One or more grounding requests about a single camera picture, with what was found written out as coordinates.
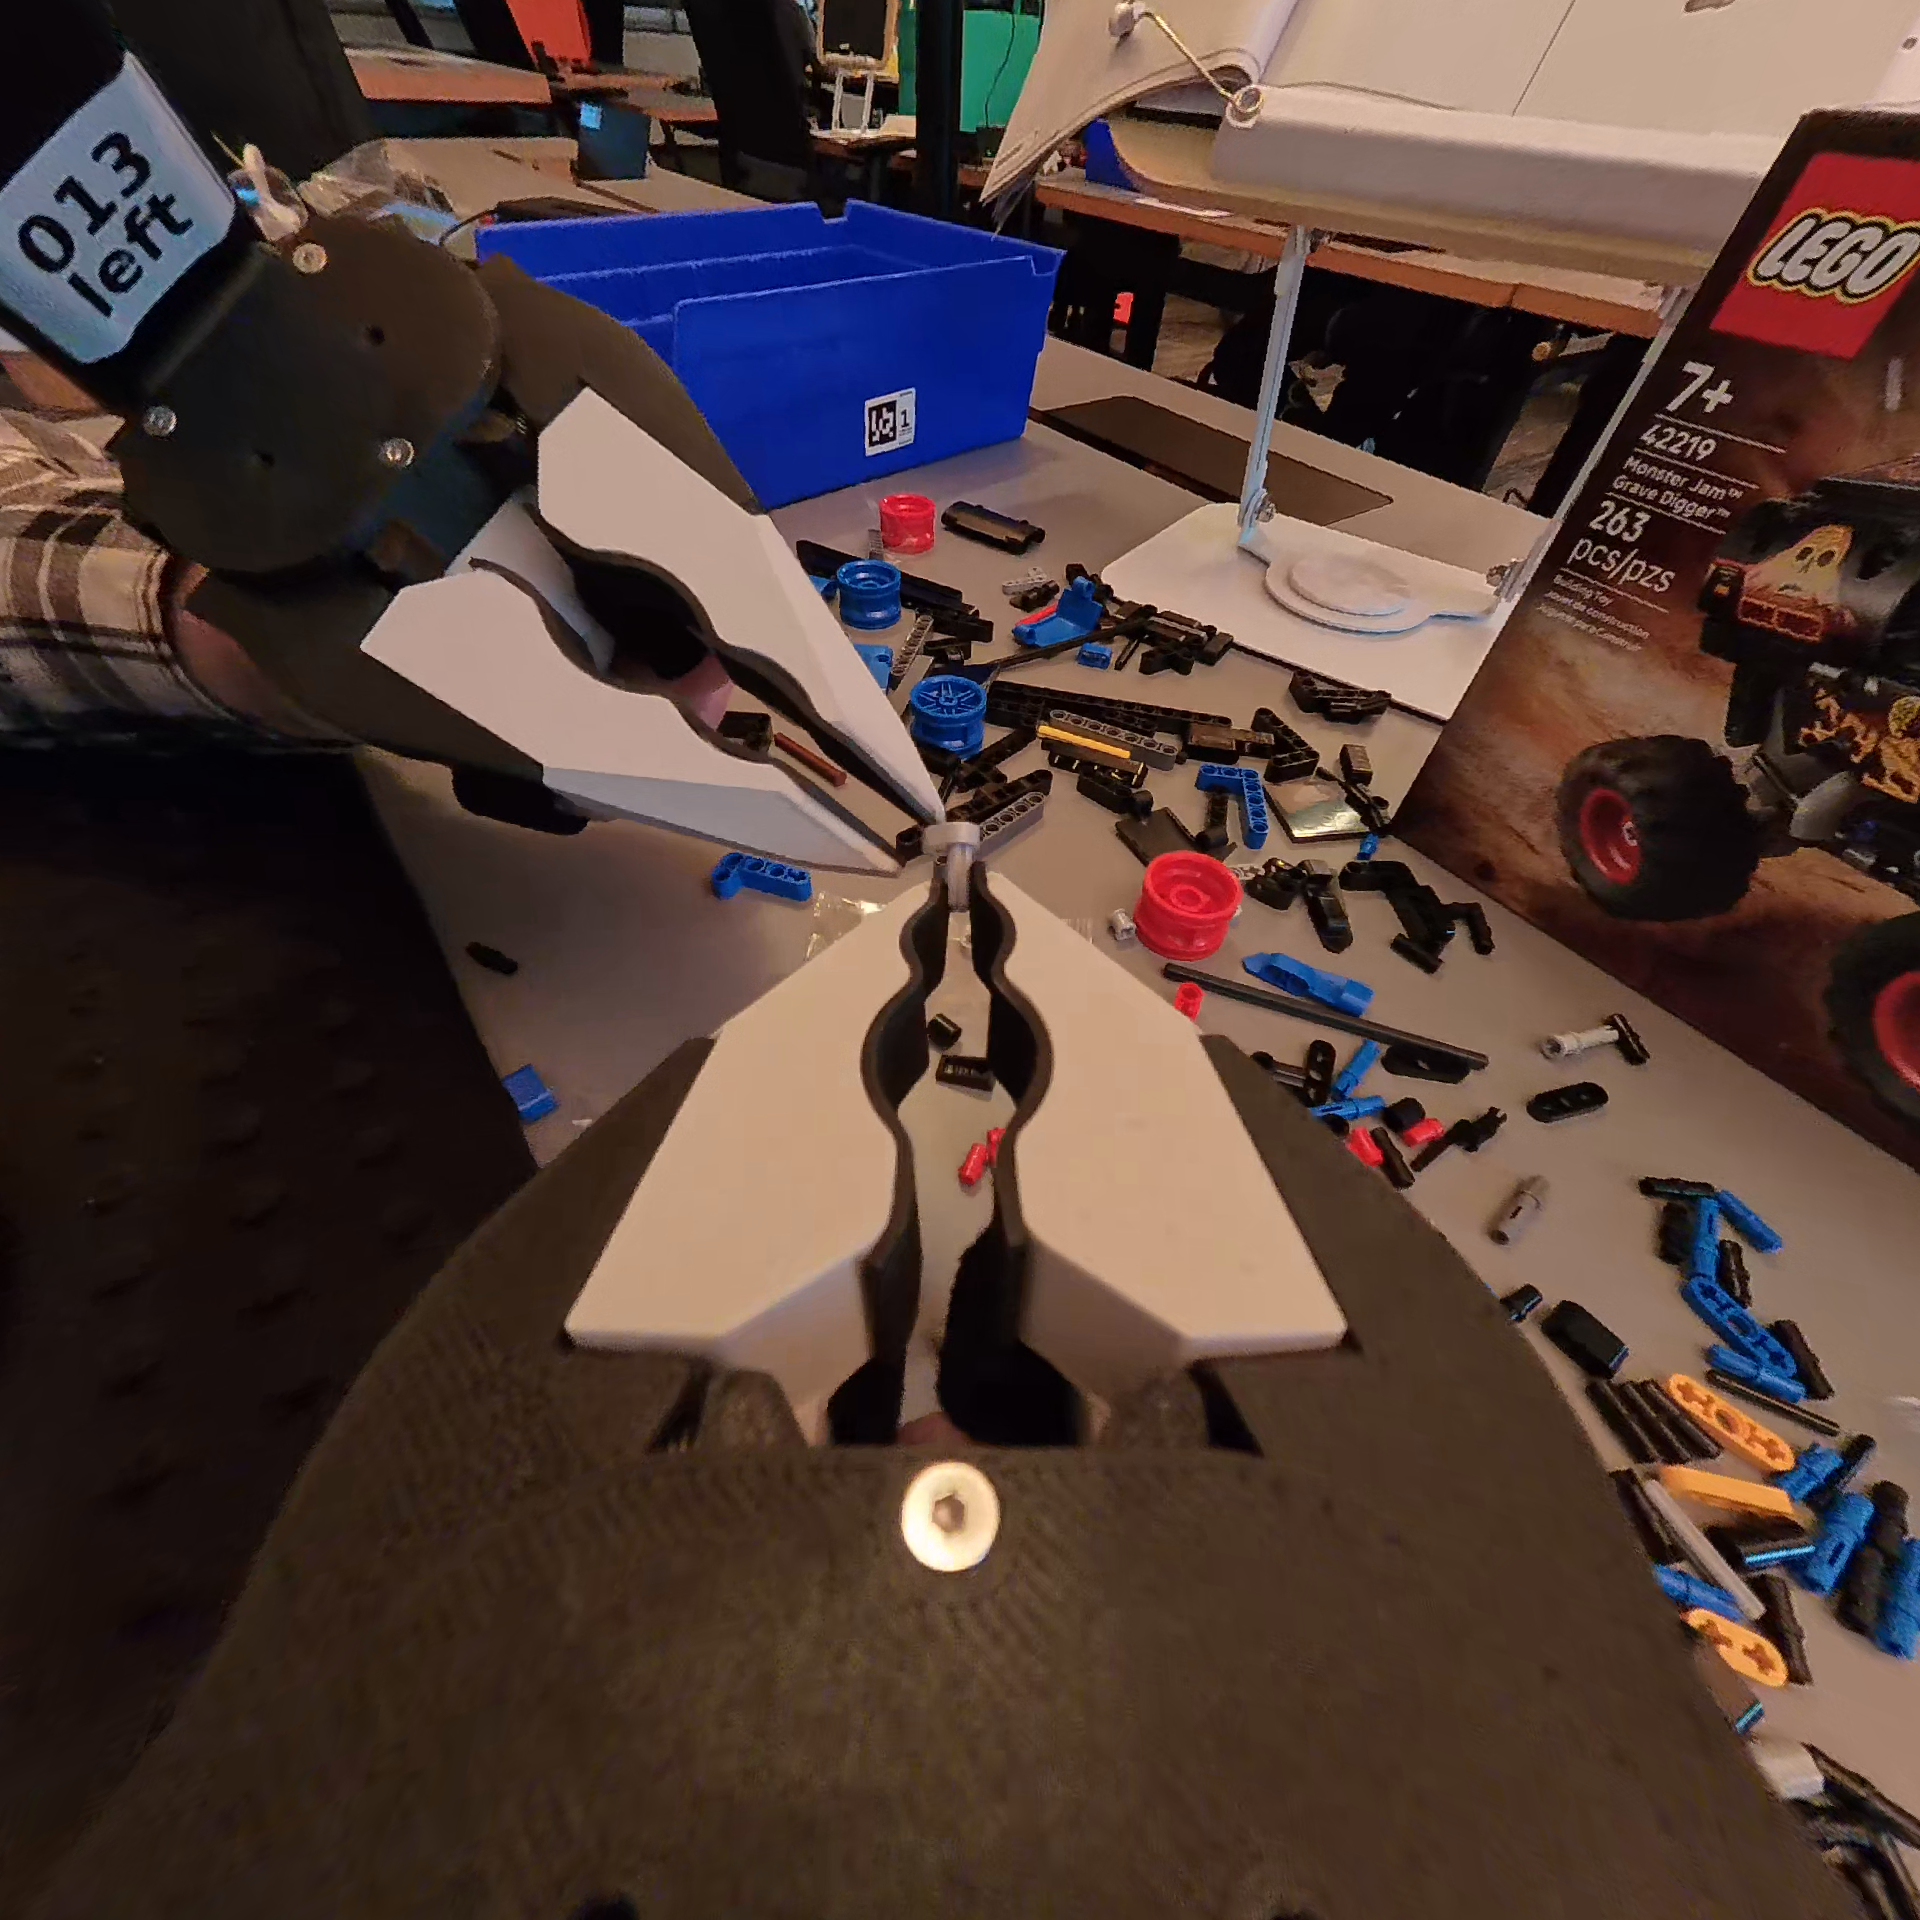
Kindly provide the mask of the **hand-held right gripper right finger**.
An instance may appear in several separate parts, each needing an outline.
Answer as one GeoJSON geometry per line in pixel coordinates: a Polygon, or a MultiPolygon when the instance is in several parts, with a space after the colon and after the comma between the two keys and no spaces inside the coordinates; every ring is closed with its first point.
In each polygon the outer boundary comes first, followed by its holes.
{"type": "Polygon", "coordinates": [[[1014,1101],[960,1262],[960,1429],[1070,1445],[1195,1363],[1330,1353],[1349,1317],[1203,1031],[1011,879],[971,875],[1014,1101]]]}

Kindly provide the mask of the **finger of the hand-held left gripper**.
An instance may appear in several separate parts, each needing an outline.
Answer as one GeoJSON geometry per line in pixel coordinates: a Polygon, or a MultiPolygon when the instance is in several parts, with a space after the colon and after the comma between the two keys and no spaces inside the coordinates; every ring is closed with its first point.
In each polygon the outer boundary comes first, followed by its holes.
{"type": "MultiPolygon", "coordinates": [[[[835,874],[898,875],[893,843],[832,791],[734,750],[637,666],[618,679],[610,625],[585,611],[567,554],[513,495],[434,582],[403,587],[362,657],[475,723],[535,766],[545,788],[602,818],[702,836],[835,874]]],[[[765,514],[718,495],[667,518],[663,572],[717,630],[738,689],[838,747],[902,804],[905,729],[824,596],[765,514]]]]}
{"type": "Polygon", "coordinates": [[[921,825],[943,821],[904,721],[767,514],[737,505],[594,390],[541,433],[538,508],[558,539],[672,587],[731,682],[871,791],[921,825]]]}

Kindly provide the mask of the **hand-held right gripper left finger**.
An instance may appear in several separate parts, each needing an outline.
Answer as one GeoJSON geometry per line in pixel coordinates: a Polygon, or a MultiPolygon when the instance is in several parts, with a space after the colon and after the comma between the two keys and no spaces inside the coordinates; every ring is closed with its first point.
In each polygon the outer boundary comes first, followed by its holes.
{"type": "Polygon", "coordinates": [[[768,1377],[815,1431],[896,1422],[921,1313],[902,1107],[949,914],[943,879],[902,895],[717,1031],[567,1313],[576,1346],[768,1377]]]}

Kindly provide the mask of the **black grey toy axle assembly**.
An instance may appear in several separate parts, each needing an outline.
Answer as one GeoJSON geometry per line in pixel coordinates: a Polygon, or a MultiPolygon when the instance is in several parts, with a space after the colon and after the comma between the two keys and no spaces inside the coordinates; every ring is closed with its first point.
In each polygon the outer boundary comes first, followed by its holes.
{"type": "Polygon", "coordinates": [[[902,869],[931,860],[943,899],[957,914],[971,903],[974,870],[981,865],[981,825],[947,818],[907,829],[896,842],[902,869]]]}

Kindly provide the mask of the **person's left forearm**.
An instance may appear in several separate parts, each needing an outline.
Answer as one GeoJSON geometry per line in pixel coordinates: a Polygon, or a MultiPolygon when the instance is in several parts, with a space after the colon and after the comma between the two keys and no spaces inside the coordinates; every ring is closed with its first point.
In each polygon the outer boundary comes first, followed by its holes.
{"type": "Polygon", "coordinates": [[[5,745],[346,747],[190,611],[201,570],[127,517],[97,404],[13,338],[3,359],[5,745]]]}

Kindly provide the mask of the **blue storage bin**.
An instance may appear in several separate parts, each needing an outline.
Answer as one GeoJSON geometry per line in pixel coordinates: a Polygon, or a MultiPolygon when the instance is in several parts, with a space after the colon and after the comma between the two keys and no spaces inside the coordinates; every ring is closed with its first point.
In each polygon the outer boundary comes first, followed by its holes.
{"type": "Polygon", "coordinates": [[[768,510],[1024,435],[1061,252],[849,204],[490,225],[637,332],[768,510]]]}

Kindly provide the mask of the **blue curved toy panel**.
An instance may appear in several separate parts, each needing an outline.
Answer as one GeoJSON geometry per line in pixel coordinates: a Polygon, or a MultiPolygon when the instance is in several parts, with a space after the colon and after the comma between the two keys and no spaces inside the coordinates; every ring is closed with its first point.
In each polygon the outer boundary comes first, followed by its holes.
{"type": "Polygon", "coordinates": [[[1365,1017],[1377,998],[1377,990],[1365,980],[1315,966],[1282,950],[1247,953],[1241,969],[1275,991],[1315,1002],[1346,1017],[1365,1017]]]}

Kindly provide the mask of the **long black toy axle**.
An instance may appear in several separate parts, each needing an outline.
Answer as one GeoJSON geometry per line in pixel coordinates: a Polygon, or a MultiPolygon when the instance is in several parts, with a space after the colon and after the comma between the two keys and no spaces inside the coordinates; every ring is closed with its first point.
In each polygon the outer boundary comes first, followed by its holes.
{"type": "Polygon", "coordinates": [[[1406,1031],[1394,1025],[1383,1025],[1379,1019],[1365,1015],[1345,1015],[1322,1002],[1304,998],[1286,991],[1272,991],[1258,988],[1249,980],[1216,975],[1203,971],[1198,966],[1181,964],[1181,962],[1165,962],[1161,975],[1176,986],[1194,986],[1207,995],[1253,1005],[1258,1010],[1294,1019],[1299,1025],[1311,1025],[1318,1029],[1327,1029],[1328,1034],[1339,1034],[1353,1039],[1370,1039],[1379,1043],[1386,1049],[1402,1046],[1419,1051],[1433,1061],[1448,1061],[1466,1071],[1483,1071],[1491,1066],[1491,1055],[1475,1049],[1464,1046],[1453,1039],[1429,1038],[1414,1031],[1406,1031]]]}

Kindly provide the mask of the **cluttered background table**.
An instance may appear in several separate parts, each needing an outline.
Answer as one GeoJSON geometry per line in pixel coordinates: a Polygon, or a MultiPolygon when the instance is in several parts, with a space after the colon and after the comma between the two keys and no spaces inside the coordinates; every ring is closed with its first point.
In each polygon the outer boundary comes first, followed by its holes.
{"type": "MultiPolygon", "coordinates": [[[[370,108],[410,123],[461,123],[475,113],[538,113],[549,118],[575,106],[634,106],[659,127],[672,99],[645,75],[535,68],[442,54],[415,46],[351,49],[353,75],[370,108]]],[[[718,182],[650,163],[639,179],[579,180],[579,145],[573,134],[421,134],[398,137],[401,165],[431,179],[461,213],[488,211],[498,201],[563,201],[590,213],[675,213],[744,207],[753,201],[718,182]]]]}

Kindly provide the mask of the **black dimpled mat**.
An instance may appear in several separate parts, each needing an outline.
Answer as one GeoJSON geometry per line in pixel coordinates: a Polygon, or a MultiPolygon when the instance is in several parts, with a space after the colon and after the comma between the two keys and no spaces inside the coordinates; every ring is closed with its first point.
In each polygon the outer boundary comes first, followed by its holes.
{"type": "Polygon", "coordinates": [[[362,770],[5,747],[3,1914],[175,1717],[370,1353],[534,1172],[362,770]]]}

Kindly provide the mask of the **pile of small toy pins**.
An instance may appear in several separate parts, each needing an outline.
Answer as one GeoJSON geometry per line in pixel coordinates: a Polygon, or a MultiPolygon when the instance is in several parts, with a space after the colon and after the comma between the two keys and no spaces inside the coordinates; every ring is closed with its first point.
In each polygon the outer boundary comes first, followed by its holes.
{"type": "Polygon", "coordinates": [[[1333,1070],[1333,1134],[1478,1265],[1634,1462],[1629,1515],[1722,1567],[1663,1574],[1722,1645],[1746,1603],[1752,1674],[1790,1734],[1915,1771],[1915,1175],[1742,1067],[1408,1046],[1333,1070]],[[1526,1101],[1609,1105],[1541,1124],[1526,1101]],[[1539,1223],[1488,1238],[1545,1177],[1539,1223]]]}

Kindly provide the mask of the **toy set box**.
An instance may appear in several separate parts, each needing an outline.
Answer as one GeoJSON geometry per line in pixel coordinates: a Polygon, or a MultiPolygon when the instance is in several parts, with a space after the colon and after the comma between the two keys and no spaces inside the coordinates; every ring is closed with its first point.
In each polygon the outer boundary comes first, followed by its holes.
{"type": "Polygon", "coordinates": [[[1399,813],[1911,1167],[1915,252],[1915,103],[1805,117],[1399,813]]]}

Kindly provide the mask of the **background wooden table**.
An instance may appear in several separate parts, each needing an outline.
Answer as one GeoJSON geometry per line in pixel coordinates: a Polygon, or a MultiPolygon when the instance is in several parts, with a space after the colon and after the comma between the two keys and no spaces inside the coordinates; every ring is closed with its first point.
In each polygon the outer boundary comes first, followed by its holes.
{"type": "MultiPolygon", "coordinates": [[[[1170,235],[1279,266],[1290,229],[1235,213],[1186,207],[1128,188],[1086,180],[1079,171],[1043,175],[1039,204],[1097,222],[1170,235]]],[[[1664,289],[1595,273],[1533,268],[1503,258],[1456,257],[1423,247],[1371,247],[1335,235],[1315,244],[1307,263],[1361,281],[1399,286],[1488,308],[1573,323],[1650,341],[1664,323],[1664,289]]]]}

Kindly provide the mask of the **instruction booklet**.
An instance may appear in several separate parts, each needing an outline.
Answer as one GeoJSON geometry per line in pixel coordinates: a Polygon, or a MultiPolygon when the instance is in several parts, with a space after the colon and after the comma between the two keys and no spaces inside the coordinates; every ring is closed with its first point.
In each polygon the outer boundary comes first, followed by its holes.
{"type": "Polygon", "coordinates": [[[1915,101],[1915,2],[1045,4],[986,194],[1159,97],[1392,106],[1664,134],[1784,134],[1809,109],[1915,101]]]}

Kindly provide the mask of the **blue toy bracket red stripe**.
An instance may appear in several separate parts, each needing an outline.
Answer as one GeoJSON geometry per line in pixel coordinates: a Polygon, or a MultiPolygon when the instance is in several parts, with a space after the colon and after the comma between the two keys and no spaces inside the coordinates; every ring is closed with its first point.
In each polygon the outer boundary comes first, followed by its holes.
{"type": "Polygon", "coordinates": [[[1050,646],[1075,646],[1094,635],[1109,614],[1114,593],[1091,574],[1067,582],[1058,599],[1014,626],[1015,645],[1026,652],[1050,646]]]}

